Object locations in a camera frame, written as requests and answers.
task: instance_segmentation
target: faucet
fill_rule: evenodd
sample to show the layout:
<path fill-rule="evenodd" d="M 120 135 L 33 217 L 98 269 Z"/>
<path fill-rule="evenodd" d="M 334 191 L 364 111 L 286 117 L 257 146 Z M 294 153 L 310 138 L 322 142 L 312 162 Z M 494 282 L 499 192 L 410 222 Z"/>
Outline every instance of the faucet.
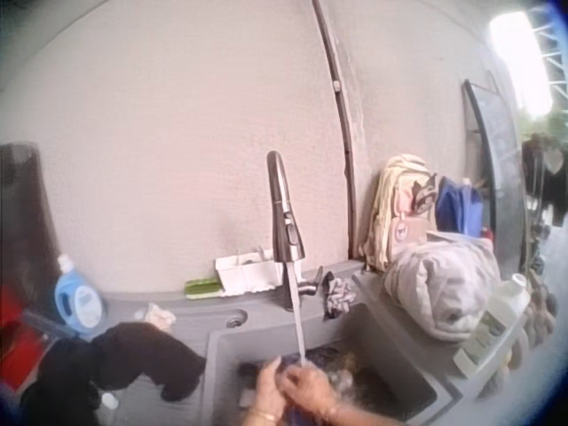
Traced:
<path fill-rule="evenodd" d="M 290 265 L 305 258 L 304 245 L 292 211 L 282 157 L 278 152 L 271 151 L 266 156 L 266 163 L 272 200 L 272 251 L 274 262 L 282 265 L 281 282 L 282 287 L 284 287 L 284 308 L 287 311 L 292 311 L 290 274 L 296 274 L 296 272 Z M 304 281 L 300 283 L 296 277 L 298 295 L 315 295 L 322 274 L 323 267 L 320 267 L 315 282 Z"/>

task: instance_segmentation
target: white bag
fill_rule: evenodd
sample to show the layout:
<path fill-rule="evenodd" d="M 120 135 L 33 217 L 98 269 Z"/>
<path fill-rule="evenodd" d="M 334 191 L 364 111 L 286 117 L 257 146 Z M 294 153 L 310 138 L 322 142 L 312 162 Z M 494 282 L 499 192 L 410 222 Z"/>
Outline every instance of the white bag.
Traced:
<path fill-rule="evenodd" d="M 458 233 L 431 237 L 438 240 L 404 250 L 386 272 L 384 289 L 429 335 L 461 342 L 501 282 L 493 244 Z"/>

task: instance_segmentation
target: backpack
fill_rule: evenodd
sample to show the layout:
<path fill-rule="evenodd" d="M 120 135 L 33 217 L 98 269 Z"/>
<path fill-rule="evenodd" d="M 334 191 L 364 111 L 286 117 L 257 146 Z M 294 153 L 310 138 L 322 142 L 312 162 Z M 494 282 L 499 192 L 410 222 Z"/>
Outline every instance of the backpack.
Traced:
<path fill-rule="evenodd" d="M 422 158 L 402 154 L 389 159 L 379 179 L 367 242 L 359 248 L 367 267 L 386 271 L 404 247 L 437 230 L 431 212 L 437 195 L 436 174 L 430 174 Z"/>
<path fill-rule="evenodd" d="M 468 179 L 458 185 L 442 177 L 436 201 L 438 230 L 479 238 L 483 229 L 483 198 Z"/>

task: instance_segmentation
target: red object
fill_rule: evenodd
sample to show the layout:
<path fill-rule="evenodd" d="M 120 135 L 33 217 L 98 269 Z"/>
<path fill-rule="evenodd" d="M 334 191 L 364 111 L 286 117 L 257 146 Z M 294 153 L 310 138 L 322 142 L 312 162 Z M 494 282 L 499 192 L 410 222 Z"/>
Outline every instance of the red object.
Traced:
<path fill-rule="evenodd" d="M 491 242 L 495 242 L 495 236 L 493 235 L 493 231 L 489 228 L 481 229 L 481 238 L 487 238 L 488 240 L 491 240 Z"/>
<path fill-rule="evenodd" d="M 0 304 L 0 327 L 17 327 L 11 348 L 0 360 L 0 379 L 16 391 L 42 358 L 43 344 L 33 328 L 20 323 L 21 306 L 4 285 Z"/>

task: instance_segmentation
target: gold bracelet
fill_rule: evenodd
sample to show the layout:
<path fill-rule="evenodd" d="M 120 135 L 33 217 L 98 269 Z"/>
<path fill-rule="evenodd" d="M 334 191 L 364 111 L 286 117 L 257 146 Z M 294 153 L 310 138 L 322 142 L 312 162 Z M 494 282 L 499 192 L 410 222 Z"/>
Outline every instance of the gold bracelet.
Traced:
<path fill-rule="evenodd" d="M 269 422 L 274 422 L 274 423 L 278 422 L 278 417 L 276 417 L 273 414 L 265 413 L 264 411 L 257 410 L 254 407 L 251 407 L 248 410 L 249 413 L 257 415 L 258 417 L 262 417 L 263 419 L 268 420 Z"/>

